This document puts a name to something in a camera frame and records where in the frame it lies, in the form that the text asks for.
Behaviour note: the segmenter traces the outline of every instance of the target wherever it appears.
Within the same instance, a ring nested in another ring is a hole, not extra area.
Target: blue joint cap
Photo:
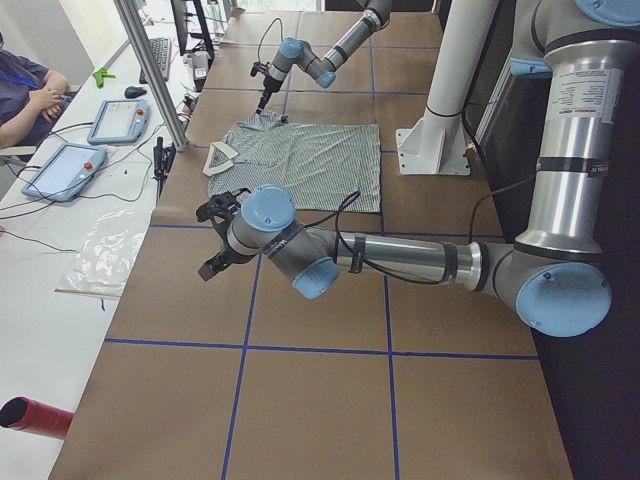
[[[329,257],[316,260],[293,279],[293,286],[304,298],[313,300],[325,293],[340,275],[340,270]]]
[[[296,207],[289,192],[275,185],[263,185],[242,202],[240,213],[256,230],[277,232],[293,222]]]
[[[511,57],[511,75],[523,78],[551,78],[553,71],[542,60]]]
[[[578,8],[596,22],[612,27],[640,26],[640,2],[637,0],[575,0]]]
[[[611,287],[597,268],[560,263],[531,277],[516,298],[516,312],[552,337],[574,337],[598,325],[611,307]]]
[[[335,72],[327,72],[320,75],[316,79],[316,83],[320,85],[322,88],[329,88],[329,85],[331,85],[335,81],[335,79],[336,79]]]
[[[280,44],[280,55],[287,58],[298,58],[302,53],[302,46],[300,40],[287,37]]]

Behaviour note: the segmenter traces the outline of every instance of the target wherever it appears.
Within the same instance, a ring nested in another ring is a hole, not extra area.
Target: person's hand
[[[45,108],[44,110],[42,110],[42,116],[49,123],[52,123],[54,120],[58,119],[61,114],[62,107],[60,107],[60,105],[54,105],[53,107]]]
[[[38,110],[46,110],[53,106],[58,106],[60,95],[49,89],[31,90],[29,92],[29,104]]]

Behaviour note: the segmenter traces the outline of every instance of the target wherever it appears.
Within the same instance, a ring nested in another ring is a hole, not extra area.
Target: white desk
[[[172,25],[164,27],[173,29]],[[161,36],[161,33],[153,32],[149,36]],[[193,82],[182,65],[177,46],[173,56],[167,85],[177,105],[187,92],[185,86],[192,88]],[[102,89],[89,78],[54,130],[93,121],[102,100],[124,98],[125,88],[138,84],[140,67],[131,46],[108,70],[117,78],[105,79]],[[108,163],[124,157],[147,138],[151,140],[141,148],[142,153],[134,151],[117,166],[96,175],[82,192],[87,196],[115,193],[132,199],[142,188],[136,202],[125,203],[114,197],[78,198],[24,217],[0,219],[0,225],[17,235],[60,248],[79,249],[96,221],[107,212],[126,208],[148,219],[156,201],[153,166],[149,168],[155,139],[163,136],[165,146],[171,143],[164,127],[152,135],[163,121],[149,88],[148,92],[142,97],[151,107],[144,134],[136,145],[109,147]],[[86,144],[88,132],[89,127],[84,127],[63,131],[61,135],[69,142]],[[61,142],[55,136],[47,139],[30,165],[44,164]],[[34,174],[25,171],[22,177],[28,180]],[[16,181],[0,202],[0,208],[32,200],[20,193],[23,185],[22,181]],[[46,203],[0,210],[0,217],[29,212]],[[7,234],[0,236],[1,404],[16,396],[26,396],[69,411],[76,409],[118,301],[54,292],[73,257],[73,254],[55,253]],[[61,447],[59,440],[0,429],[0,478],[47,478]]]

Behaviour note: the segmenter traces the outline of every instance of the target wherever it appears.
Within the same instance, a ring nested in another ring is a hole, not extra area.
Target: computer mouse
[[[147,93],[147,90],[142,88],[142,87],[127,87],[124,91],[124,97],[125,98],[137,98],[140,95],[144,95],[145,93]]]

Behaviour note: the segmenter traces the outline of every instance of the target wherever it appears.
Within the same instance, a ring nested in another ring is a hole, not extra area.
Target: tablet
[[[93,178],[106,158],[107,151],[104,148],[65,143],[22,187],[22,193],[30,197],[68,202]]]
[[[148,119],[149,104],[144,99],[105,100],[87,142],[90,145],[133,143],[144,132]]]

